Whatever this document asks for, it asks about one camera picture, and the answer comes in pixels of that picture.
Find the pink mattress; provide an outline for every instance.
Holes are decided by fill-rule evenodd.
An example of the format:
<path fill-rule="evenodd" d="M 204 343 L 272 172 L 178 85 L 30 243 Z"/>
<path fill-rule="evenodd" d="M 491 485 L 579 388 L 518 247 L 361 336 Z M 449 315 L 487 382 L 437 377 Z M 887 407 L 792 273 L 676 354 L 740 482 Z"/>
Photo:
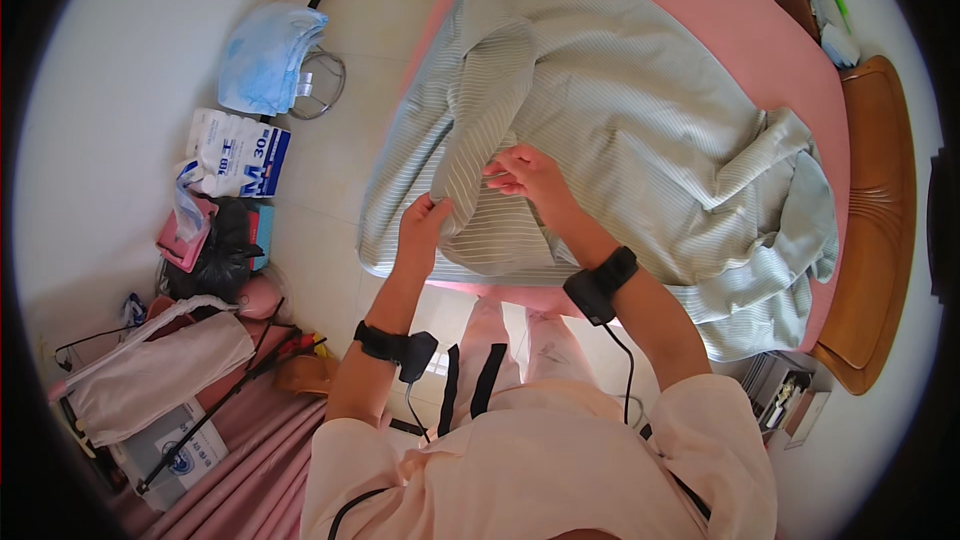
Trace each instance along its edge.
<path fill-rule="evenodd" d="M 453 1 L 437 0 L 434 4 L 407 70 L 406 84 L 413 78 Z M 833 187 L 842 255 L 850 200 L 850 137 L 840 79 L 820 46 L 774 0 L 652 1 L 703 42 L 757 107 L 790 107 L 810 128 L 820 150 L 823 171 Z M 813 309 L 799 351 L 809 351 L 820 336 L 834 299 L 839 263 L 837 268 L 829 283 L 811 282 Z M 559 287 L 432 284 L 581 317 Z"/>

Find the wooden bed frame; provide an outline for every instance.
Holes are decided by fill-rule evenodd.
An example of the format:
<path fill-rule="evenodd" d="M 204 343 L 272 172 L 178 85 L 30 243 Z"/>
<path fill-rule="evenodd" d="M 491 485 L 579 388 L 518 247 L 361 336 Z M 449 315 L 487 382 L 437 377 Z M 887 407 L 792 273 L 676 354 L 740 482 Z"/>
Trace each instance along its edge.
<path fill-rule="evenodd" d="M 808 0 L 780 5 L 818 40 Z M 851 394 L 880 377 L 906 299 L 917 222 L 904 89 L 882 56 L 841 71 L 849 128 L 849 214 L 836 293 L 810 355 Z"/>

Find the striped blanket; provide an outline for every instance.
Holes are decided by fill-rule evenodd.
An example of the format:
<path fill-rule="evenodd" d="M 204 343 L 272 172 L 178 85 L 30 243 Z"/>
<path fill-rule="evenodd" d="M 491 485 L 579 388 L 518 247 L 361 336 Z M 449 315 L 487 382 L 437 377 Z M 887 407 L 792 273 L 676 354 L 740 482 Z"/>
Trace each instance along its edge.
<path fill-rule="evenodd" d="M 364 268 L 387 275 L 401 215 L 451 197 L 431 279 L 560 286 L 579 267 L 481 169 L 517 143 L 554 157 L 582 208 L 678 298 L 717 361 L 800 344 L 810 277 L 837 261 L 810 130 L 759 110 L 650 0 L 457 0 L 366 191 Z"/>

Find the hand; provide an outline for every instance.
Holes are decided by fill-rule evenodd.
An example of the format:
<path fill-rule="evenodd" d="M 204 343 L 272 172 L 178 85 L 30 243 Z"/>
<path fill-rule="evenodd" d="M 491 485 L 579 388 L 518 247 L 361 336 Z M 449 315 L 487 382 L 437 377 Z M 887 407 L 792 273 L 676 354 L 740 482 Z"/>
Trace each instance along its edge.
<path fill-rule="evenodd" d="M 483 174 L 503 174 L 486 182 L 486 186 L 498 188 L 504 195 L 530 199 L 543 225 L 556 234 L 565 234 L 582 214 L 557 162 L 533 146 L 517 144 L 507 148 L 483 168 Z"/>
<path fill-rule="evenodd" d="M 395 273 L 409 275 L 421 284 L 426 281 L 437 259 L 440 224 L 451 211 L 452 198 L 444 198 L 435 205 L 427 193 L 416 198 L 403 212 L 393 266 Z"/>

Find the bed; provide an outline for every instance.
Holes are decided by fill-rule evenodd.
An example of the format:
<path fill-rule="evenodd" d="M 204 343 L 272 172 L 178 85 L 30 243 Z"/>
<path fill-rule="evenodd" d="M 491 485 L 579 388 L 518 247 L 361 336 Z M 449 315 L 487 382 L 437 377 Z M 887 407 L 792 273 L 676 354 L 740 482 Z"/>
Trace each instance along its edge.
<path fill-rule="evenodd" d="M 912 138 L 893 66 L 878 57 L 838 75 L 798 25 L 810 17 L 804 0 L 782 0 L 783 7 L 774 0 L 652 1 L 716 56 L 757 107 L 787 106 L 811 130 L 833 189 L 841 260 L 829 282 L 811 282 L 813 306 L 797 350 L 851 393 L 869 390 L 899 323 L 916 216 Z M 407 83 L 453 2 L 434 4 Z M 559 287 L 432 283 L 580 317 Z"/>

